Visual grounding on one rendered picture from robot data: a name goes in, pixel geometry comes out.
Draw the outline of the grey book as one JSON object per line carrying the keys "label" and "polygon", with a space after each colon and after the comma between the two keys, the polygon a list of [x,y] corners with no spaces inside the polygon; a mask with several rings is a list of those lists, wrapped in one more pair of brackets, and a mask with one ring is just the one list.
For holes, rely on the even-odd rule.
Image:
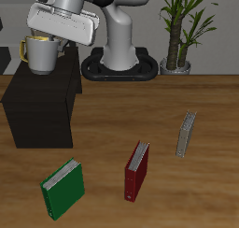
{"label": "grey book", "polygon": [[176,146],[176,156],[183,158],[190,143],[191,134],[196,118],[196,113],[187,111],[181,124]]}

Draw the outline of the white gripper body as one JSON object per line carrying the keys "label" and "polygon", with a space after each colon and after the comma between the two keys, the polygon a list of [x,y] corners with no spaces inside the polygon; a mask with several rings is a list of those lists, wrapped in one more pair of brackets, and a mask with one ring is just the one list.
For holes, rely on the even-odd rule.
{"label": "white gripper body", "polygon": [[54,7],[34,3],[28,14],[27,25],[37,31],[91,46],[99,25],[99,17],[85,10],[79,15],[60,15]]}

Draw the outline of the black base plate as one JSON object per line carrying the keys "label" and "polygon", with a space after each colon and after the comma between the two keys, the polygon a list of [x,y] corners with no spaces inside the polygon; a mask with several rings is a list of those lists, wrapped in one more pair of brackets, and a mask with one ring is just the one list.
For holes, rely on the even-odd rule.
{"label": "black base plate", "polygon": [[125,71],[114,71],[100,63],[103,57],[103,48],[96,47],[81,64],[81,73],[84,78],[92,81],[147,81],[158,75],[158,63],[148,55],[144,47],[135,48],[139,63]]}

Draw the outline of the red book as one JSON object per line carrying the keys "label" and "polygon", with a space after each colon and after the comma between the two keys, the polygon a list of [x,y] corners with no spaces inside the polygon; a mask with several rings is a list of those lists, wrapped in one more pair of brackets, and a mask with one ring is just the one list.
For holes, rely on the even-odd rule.
{"label": "red book", "polygon": [[137,145],[125,166],[124,199],[134,202],[148,171],[149,144]]}

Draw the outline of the white-yellow mug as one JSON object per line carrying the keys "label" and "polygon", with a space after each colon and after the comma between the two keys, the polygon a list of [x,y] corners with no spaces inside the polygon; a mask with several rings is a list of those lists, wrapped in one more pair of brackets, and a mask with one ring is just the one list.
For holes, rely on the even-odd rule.
{"label": "white-yellow mug", "polygon": [[37,75],[49,75],[58,58],[59,39],[43,36],[27,36],[20,42],[20,57]]}

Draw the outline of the dark wooden cabinet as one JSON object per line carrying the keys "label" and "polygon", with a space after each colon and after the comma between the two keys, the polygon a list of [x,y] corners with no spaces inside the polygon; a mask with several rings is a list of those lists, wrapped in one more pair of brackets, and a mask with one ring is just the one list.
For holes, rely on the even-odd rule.
{"label": "dark wooden cabinet", "polygon": [[65,48],[47,76],[35,75],[27,63],[20,63],[1,99],[16,147],[71,149],[70,121],[81,92],[76,47]]}

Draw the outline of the green book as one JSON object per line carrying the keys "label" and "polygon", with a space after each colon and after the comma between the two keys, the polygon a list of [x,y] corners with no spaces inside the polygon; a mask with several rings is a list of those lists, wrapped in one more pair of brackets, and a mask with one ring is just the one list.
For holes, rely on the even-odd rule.
{"label": "green book", "polygon": [[81,163],[71,158],[40,183],[49,216],[58,220],[85,194]]}

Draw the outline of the green pot plant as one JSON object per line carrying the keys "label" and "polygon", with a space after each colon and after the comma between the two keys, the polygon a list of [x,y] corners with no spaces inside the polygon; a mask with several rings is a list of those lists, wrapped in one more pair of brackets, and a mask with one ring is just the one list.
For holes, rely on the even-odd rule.
{"label": "green pot plant", "polygon": [[190,46],[200,45],[197,39],[203,34],[215,31],[216,27],[210,27],[214,15],[208,17],[199,24],[204,13],[204,8],[194,15],[190,12],[199,6],[204,0],[163,0],[167,6],[161,9],[169,18],[164,18],[167,25],[165,30],[170,34],[167,57],[160,62],[161,75],[188,75],[191,64],[186,60]]}

